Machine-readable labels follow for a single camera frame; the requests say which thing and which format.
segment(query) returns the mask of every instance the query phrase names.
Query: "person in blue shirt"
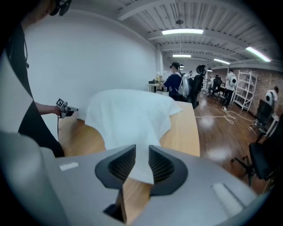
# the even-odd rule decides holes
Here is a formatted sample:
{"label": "person in blue shirt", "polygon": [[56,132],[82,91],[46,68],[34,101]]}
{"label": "person in blue shirt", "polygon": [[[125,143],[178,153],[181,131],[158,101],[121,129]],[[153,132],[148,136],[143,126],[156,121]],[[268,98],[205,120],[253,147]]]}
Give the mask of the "person in blue shirt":
{"label": "person in blue shirt", "polygon": [[176,94],[182,94],[182,75],[180,73],[180,64],[173,62],[170,66],[172,73],[165,83],[162,83],[162,87],[166,87],[169,91],[169,96],[175,99]]}

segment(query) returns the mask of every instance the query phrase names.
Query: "ceiling light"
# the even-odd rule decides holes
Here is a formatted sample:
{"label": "ceiling light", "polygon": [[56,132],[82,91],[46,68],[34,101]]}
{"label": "ceiling light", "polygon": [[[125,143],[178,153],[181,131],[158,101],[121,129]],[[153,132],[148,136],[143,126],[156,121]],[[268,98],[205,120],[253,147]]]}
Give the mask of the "ceiling light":
{"label": "ceiling light", "polygon": [[173,30],[163,30],[162,34],[202,34],[203,30],[201,29],[173,29]]}
{"label": "ceiling light", "polygon": [[263,59],[265,62],[270,62],[271,60],[268,59],[265,55],[263,55],[262,53],[258,52],[257,50],[253,49],[252,47],[248,47],[246,48],[246,50],[250,51],[251,53],[257,55],[258,57],[260,57],[261,59]]}
{"label": "ceiling light", "polygon": [[226,62],[226,61],[223,61],[223,60],[219,60],[219,59],[214,59],[215,61],[218,61],[218,62],[221,62],[221,63],[224,63],[224,64],[230,64],[229,62]]}
{"label": "ceiling light", "polygon": [[191,57],[191,55],[173,54],[173,57]]}

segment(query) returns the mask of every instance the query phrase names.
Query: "white shelving unit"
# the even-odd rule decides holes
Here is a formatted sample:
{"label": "white shelving unit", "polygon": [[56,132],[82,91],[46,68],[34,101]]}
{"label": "white shelving unit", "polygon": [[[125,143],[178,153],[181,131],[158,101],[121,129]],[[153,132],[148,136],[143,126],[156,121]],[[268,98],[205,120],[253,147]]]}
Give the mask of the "white shelving unit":
{"label": "white shelving unit", "polygon": [[256,90],[257,75],[252,72],[239,71],[237,87],[233,102],[237,103],[242,110],[249,110]]}

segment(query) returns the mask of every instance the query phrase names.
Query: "hand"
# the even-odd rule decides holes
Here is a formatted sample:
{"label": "hand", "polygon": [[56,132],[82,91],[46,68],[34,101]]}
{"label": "hand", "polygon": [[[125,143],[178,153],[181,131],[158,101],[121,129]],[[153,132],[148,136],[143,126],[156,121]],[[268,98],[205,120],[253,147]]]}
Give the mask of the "hand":
{"label": "hand", "polygon": [[52,109],[51,113],[56,114],[60,117],[61,116],[61,109],[58,106],[52,106],[52,107],[53,107],[53,109]]}

